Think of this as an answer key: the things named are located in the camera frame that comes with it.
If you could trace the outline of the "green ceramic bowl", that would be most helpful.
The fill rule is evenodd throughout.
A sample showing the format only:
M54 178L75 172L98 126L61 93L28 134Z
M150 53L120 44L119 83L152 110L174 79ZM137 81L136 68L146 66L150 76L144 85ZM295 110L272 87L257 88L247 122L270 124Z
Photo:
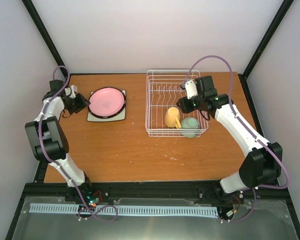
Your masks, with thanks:
M182 130L182 135L186 138L195 138L199 134L199 129L201 124L199 120L195 117L186 117L180 122Z

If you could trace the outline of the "yellow mug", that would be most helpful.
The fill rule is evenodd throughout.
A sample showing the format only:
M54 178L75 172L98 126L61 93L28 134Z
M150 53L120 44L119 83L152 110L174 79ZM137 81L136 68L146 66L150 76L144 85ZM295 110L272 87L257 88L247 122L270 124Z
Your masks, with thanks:
M165 113L164 123L169 128L181 128L180 111L176 107L170 107Z

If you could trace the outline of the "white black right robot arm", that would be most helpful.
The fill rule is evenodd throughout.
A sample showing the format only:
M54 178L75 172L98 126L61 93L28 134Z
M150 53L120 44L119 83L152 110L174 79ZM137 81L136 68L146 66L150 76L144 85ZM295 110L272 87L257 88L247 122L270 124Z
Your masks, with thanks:
M260 135L227 94L218 94L211 76L186 79L180 87L186 94L176 103L182 113L195 110L208 113L230 133L245 157L237 172L219 181L221 196L264 187L281 175L283 149L280 144L270 143Z

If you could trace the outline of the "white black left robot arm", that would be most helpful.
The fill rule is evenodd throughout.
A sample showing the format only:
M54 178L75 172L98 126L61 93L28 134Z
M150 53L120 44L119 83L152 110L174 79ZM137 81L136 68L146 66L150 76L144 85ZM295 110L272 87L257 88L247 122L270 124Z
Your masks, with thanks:
M69 143L59 123L62 113L76 114L90 102L75 85L62 80L51 80L50 91L42 99L42 109L35 120L25 124L25 131L34 157L54 167L66 180L67 186L82 201L93 198L94 188L86 175L69 154Z

